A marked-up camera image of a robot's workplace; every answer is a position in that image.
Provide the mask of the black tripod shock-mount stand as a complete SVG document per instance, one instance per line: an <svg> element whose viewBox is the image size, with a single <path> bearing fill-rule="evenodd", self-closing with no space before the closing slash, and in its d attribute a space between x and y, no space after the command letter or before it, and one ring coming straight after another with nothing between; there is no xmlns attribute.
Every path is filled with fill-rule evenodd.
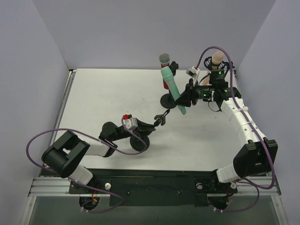
<svg viewBox="0 0 300 225"><path fill-rule="evenodd" d="M223 61L223 56L218 55L207 57L203 64L208 70L230 69L229 62Z"/></svg>

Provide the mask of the red glitter microphone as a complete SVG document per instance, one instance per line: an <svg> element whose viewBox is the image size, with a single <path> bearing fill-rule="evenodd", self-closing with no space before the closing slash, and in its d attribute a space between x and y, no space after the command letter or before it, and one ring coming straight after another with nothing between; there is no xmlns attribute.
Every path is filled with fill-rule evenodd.
<svg viewBox="0 0 300 225"><path fill-rule="evenodd" d="M160 62L160 65L161 65L161 72L162 72L164 88L166 90L168 90L169 88L168 88L168 84L165 81L165 77L166 77L168 71L170 70L169 69L169 66L170 66L170 56L169 56L169 54L167 54L167 53L161 54L159 56L159 62Z"/></svg>

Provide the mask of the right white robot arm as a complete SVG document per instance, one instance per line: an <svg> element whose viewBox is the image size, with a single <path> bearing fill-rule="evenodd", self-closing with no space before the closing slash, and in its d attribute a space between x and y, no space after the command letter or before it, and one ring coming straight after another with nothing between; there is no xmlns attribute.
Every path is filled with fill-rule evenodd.
<svg viewBox="0 0 300 225"><path fill-rule="evenodd" d="M215 102L231 122L241 144L232 163L217 169L218 181L228 183L248 176L271 173L271 184L266 188L273 187L276 181L274 162L278 144L268 139L252 120L240 92L233 85L233 78L227 82L224 70L211 70L207 73L209 83L201 85L198 81L199 69L192 67L186 73L191 78L185 90L173 95L182 113L185 113L187 107L196 105L198 100Z"/></svg>

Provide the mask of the black round-base clip stand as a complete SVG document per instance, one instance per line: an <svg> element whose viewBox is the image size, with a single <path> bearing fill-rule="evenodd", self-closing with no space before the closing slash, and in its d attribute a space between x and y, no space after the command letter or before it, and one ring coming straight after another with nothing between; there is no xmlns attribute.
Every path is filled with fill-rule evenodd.
<svg viewBox="0 0 300 225"><path fill-rule="evenodd" d="M172 75L173 76L176 75L176 70L179 68L178 63L176 63L175 61L172 61L171 63L170 61L160 61L160 64L161 64L161 68L169 67L172 71ZM171 92L169 91L168 85L164 80L163 80L163 86L168 91L168 93L164 94L161 97L160 104L166 109L173 109L176 107L176 104L174 102Z"/></svg>

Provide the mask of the mint green microphone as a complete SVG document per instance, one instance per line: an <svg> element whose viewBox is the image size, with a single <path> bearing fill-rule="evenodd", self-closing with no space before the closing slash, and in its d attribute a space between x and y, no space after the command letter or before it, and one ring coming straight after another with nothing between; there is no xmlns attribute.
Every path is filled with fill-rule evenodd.
<svg viewBox="0 0 300 225"><path fill-rule="evenodd" d="M172 73L171 69L168 71L168 73L165 77L165 81L168 84L169 91L172 94L172 97L175 101L176 99L179 98L180 93L179 93L178 87L175 83L174 76L173 76L173 73Z"/></svg>

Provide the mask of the pink microphone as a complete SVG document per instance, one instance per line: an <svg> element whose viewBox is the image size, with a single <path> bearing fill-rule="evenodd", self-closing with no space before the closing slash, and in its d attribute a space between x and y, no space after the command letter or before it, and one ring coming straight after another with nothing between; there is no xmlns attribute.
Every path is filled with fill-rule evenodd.
<svg viewBox="0 0 300 225"><path fill-rule="evenodd" d="M222 51L215 52L211 57L207 57L204 61L204 66L207 68L207 73L201 80L202 85L208 85L210 81L210 71L216 70L222 64L224 53Z"/></svg>

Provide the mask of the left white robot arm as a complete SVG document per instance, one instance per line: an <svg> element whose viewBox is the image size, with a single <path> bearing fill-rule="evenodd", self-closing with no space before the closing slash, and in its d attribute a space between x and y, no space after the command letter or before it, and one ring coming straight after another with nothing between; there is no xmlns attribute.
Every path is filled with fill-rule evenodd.
<svg viewBox="0 0 300 225"><path fill-rule="evenodd" d="M130 138L131 147L141 152L150 145L148 136L159 126L159 120L154 124L142 122L136 118L125 119L124 126L118 127L113 122L102 126L99 139L106 141L115 148L113 141ZM80 165L85 155L110 157L115 150L100 141L79 137L72 131L66 131L42 155L42 161L62 178L70 178L87 185L93 174Z"/></svg>

